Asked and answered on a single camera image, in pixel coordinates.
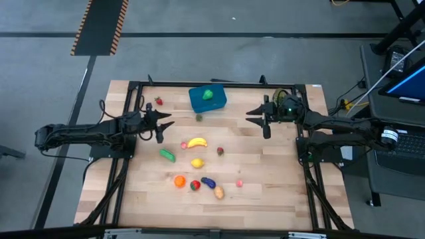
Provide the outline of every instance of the orange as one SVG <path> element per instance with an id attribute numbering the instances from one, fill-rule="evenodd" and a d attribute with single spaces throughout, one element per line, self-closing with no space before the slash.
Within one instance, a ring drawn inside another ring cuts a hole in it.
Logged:
<path id="1" fill-rule="evenodd" d="M 186 183 L 186 179 L 184 176 L 179 175 L 175 177 L 174 179 L 174 184 L 176 187 L 184 187 L 185 183 Z"/>

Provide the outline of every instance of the wooden tabletop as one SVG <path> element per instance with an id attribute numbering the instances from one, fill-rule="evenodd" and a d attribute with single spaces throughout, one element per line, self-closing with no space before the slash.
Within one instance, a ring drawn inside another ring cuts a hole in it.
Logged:
<path id="1" fill-rule="evenodd" d="M 111 81 L 106 96 L 106 111 L 120 116 L 128 81 Z M 307 97 L 312 110 L 327 113 L 320 85 L 308 85 Z M 225 88 L 227 104 L 223 109 L 203 113 L 196 122 L 189 88 L 143 87 L 146 102 L 161 96 L 160 112 L 173 114 L 162 122 L 175 121 L 164 133 L 164 142 L 137 141 L 130 161 L 120 214 L 120 226 L 167 228 L 226 228 L 266 230 L 311 230 L 303 169 L 297 162 L 293 123 L 274 123 L 272 137 L 263 139 L 262 129 L 245 120 L 247 111 L 257 108 L 263 95 L 272 89 Z M 208 147 L 181 149 L 180 143 L 203 137 Z M 223 147 L 219 157 L 217 147 Z M 172 163 L 160 156 L 160 149 L 176 156 Z M 201 158 L 205 166 L 195 169 L 191 160 Z M 105 193 L 111 159 L 101 159 L 87 171 L 75 222 L 84 220 Z M 341 173 L 330 163 L 322 163 L 323 181 L 329 202 L 349 226 L 353 226 Z M 173 180 L 186 177 L 186 186 L 178 189 Z M 213 190 L 202 184 L 192 191 L 189 183 L 209 177 L 224 189 L 218 200 Z M 242 188 L 236 180 L 244 182 Z M 115 198 L 111 201 L 111 221 Z M 319 223 L 323 225 L 316 200 Z"/>

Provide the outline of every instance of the concrete floor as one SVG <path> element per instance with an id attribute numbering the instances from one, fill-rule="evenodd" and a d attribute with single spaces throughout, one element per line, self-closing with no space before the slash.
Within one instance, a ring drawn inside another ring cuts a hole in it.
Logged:
<path id="1" fill-rule="evenodd" d="M 0 1 L 0 32 L 74 32 L 87 0 Z M 409 1 L 399 2 L 405 14 Z M 387 3 L 328 0 L 130 1 L 123 32 L 281 32 L 385 33 L 398 19 Z M 0 160 L 0 230 L 33 225 L 52 159 L 33 146 L 34 131 L 66 123 L 88 57 L 69 55 L 73 39 L 0 38 L 0 144 L 26 151 L 23 161 Z M 207 81 L 222 78 L 257 82 L 322 84 L 328 108 L 362 78 L 356 39 L 121 39 L 112 57 L 98 57 L 78 123 L 100 115 L 110 80 Z M 348 98 L 360 91 L 353 90 Z M 88 147 L 72 146 L 68 155 L 87 157 Z M 86 163 L 67 160 L 46 227 L 70 226 L 78 204 Z M 382 196 L 370 208 L 369 184 L 346 176 L 357 229 L 362 232 L 425 238 L 425 202 Z"/>

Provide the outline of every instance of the monitor screen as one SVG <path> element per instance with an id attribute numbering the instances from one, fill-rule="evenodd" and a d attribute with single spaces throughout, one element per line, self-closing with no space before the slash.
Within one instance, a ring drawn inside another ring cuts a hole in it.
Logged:
<path id="1" fill-rule="evenodd" d="M 425 100 L 425 66 L 387 91 L 400 97 Z"/>

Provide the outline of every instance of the yellow lemon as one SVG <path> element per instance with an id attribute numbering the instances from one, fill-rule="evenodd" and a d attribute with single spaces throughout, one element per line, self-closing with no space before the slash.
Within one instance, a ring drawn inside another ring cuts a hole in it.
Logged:
<path id="1" fill-rule="evenodd" d="M 204 166 L 204 161 L 202 159 L 193 159 L 191 161 L 191 165 L 197 169 L 200 169 L 202 166 Z"/>

